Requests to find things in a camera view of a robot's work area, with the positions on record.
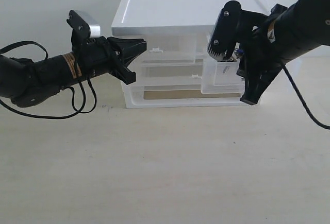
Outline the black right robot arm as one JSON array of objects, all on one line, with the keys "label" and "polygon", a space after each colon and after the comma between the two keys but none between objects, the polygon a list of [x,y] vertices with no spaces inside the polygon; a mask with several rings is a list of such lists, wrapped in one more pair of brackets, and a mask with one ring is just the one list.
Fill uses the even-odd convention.
[{"label": "black right robot arm", "polygon": [[241,101],[259,102],[264,91],[288,62],[322,45],[329,45],[329,0],[298,0],[272,13],[241,42],[245,90]]}]

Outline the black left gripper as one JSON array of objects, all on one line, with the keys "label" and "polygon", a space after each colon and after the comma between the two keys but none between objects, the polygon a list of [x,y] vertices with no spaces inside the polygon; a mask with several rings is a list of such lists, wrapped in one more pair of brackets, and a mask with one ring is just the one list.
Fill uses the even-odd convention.
[{"label": "black left gripper", "polygon": [[87,79],[109,73],[126,85],[136,82],[129,66],[146,51],[144,39],[115,37],[83,38],[77,36],[77,78]]}]

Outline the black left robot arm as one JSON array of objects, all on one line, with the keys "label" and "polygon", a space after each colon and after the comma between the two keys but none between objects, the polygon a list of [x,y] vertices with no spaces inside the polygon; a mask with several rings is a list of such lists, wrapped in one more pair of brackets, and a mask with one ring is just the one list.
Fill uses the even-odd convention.
[{"label": "black left robot arm", "polygon": [[20,41],[1,49],[1,97],[20,107],[38,105],[66,87],[110,74],[125,84],[136,81],[128,66],[146,51],[144,39],[73,39],[72,51],[34,62],[4,54],[34,41]]}]

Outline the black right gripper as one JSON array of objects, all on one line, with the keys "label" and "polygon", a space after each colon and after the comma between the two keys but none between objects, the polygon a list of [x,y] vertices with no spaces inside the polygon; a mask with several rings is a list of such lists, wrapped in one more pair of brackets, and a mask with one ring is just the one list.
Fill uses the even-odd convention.
[{"label": "black right gripper", "polygon": [[248,105],[258,104],[262,94],[280,73],[282,68],[272,62],[269,26],[281,11],[265,15],[242,10],[237,30],[239,48],[244,51],[240,58],[237,75],[245,80],[245,89],[240,101]]}]

